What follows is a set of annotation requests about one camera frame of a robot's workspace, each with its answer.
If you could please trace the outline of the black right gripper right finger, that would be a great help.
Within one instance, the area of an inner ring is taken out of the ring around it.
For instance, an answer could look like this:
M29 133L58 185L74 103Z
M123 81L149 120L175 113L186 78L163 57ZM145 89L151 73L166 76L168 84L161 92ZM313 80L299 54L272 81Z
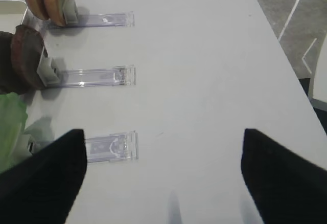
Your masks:
M241 172L264 223L326 223L326 170L245 129Z

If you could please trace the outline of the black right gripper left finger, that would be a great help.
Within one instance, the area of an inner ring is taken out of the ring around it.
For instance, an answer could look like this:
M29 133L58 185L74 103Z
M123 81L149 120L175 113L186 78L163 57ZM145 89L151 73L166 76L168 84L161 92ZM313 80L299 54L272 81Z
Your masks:
M1 223L65 223L86 175L82 129L1 174Z

